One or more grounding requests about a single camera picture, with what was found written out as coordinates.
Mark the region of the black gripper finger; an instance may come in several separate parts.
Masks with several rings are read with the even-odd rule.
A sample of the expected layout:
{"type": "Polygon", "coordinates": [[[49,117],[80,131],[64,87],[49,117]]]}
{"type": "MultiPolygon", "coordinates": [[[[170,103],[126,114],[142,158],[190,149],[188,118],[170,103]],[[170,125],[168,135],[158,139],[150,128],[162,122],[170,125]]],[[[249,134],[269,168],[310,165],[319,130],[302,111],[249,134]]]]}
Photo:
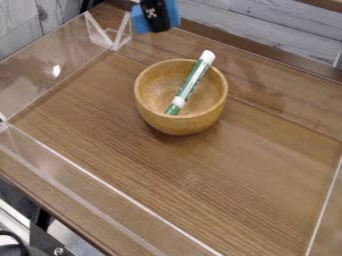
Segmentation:
{"type": "Polygon", "coordinates": [[[142,0],[140,7],[148,26],[154,33],[164,32],[171,28],[168,11],[164,0],[142,0]]]}

